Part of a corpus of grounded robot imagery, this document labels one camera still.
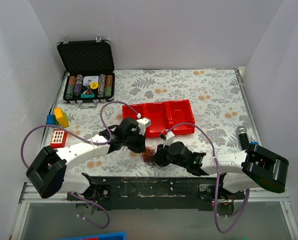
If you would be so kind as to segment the red three-compartment tray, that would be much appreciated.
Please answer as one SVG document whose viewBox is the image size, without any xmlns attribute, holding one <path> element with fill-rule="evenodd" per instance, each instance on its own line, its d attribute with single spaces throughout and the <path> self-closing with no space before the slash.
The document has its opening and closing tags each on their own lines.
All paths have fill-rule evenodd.
<svg viewBox="0 0 298 240">
<path fill-rule="evenodd" d="M 136 112 L 138 112 L 142 117 L 150 119 L 151 125 L 146 130 L 147 139 L 158 138 L 162 131 L 170 129 L 177 124 L 195 123 L 194 114 L 188 99 L 140 103 L 133 104 L 131 107 L 134 110 L 125 105 L 122 106 L 122 117 L 131 117 L 136 120 Z"/>
</svg>

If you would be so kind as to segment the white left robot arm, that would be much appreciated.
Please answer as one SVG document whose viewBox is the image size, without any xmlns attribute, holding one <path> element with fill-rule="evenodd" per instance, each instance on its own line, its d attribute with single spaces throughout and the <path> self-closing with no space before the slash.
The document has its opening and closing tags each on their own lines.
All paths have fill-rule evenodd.
<svg viewBox="0 0 298 240">
<path fill-rule="evenodd" d="M 87 142 L 53 149 L 44 147 L 26 171 L 40 197 L 47 199 L 56 193 L 73 192 L 84 200 L 96 198 L 96 183 L 86 173 L 72 173 L 70 170 L 94 157 L 108 155 L 123 147 L 134 153 L 145 151 L 146 129 L 151 120 L 143 117 L 127 117 L 109 131 L 101 131 Z"/>
</svg>

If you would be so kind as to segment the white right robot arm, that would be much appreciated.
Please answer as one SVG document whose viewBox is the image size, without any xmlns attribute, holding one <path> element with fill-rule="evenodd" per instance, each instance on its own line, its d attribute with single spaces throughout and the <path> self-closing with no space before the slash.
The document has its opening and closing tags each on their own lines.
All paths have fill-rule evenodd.
<svg viewBox="0 0 298 240">
<path fill-rule="evenodd" d="M 220 173 L 222 176 L 215 192 L 221 199 L 253 188 L 284 193 L 289 168 L 286 158 L 258 144 L 250 144 L 240 152 L 213 156 L 211 153 L 192 152 L 177 141 L 171 145 L 160 144 L 151 159 L 160 167 L 173 164 L 198 177 Z"/>
</svg>

